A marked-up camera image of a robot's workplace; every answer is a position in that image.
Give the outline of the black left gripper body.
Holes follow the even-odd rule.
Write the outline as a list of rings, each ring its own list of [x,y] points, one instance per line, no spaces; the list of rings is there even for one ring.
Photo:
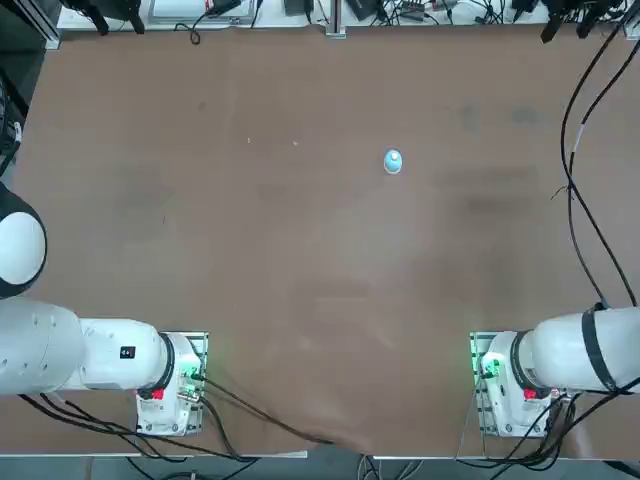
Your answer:
[[[97,11],[100,14],[138,14],[140,0],[63,0],[66,8],[88,14]]]

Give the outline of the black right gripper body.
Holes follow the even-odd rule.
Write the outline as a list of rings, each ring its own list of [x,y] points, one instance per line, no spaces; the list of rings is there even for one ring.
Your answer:
[[[582,18],[594,13],[597,18],[620,9],[622,1],[590,1],[590,0],[543,0],[549,16],[559,15],[567,18]]]

